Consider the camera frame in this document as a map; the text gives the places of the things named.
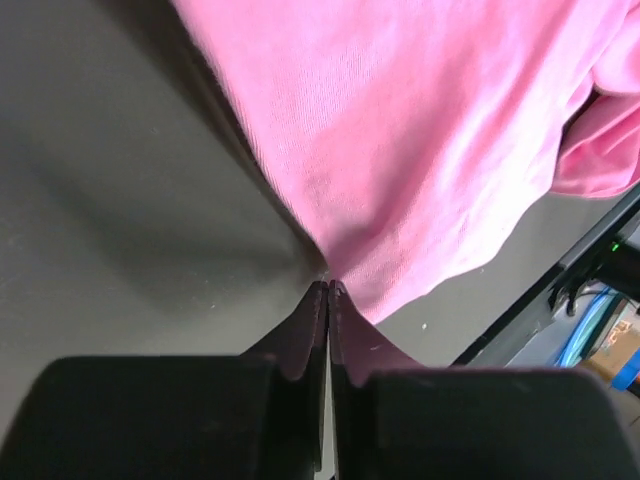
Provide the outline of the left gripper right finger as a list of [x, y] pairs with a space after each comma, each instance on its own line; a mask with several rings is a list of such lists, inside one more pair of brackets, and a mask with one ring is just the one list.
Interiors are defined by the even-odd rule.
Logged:
[[635, 479], [639, 455], [601, 382], [579, 369], [430, 368], [332, 282], [339, 479]]

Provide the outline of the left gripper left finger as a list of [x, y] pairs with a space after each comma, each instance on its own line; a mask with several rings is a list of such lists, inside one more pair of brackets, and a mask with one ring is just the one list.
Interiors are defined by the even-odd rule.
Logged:
[[328, 287], [239, 355], [51, 362], [1, 447], [5, 479], [311, 479], [322, 467]]

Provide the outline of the pink t shirt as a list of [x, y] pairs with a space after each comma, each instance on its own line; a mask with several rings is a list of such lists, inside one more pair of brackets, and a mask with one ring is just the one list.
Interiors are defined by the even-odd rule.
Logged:
[[635, 1], [178, 1], [266, 179], [377, 323], [548, 192], [639, 180]]

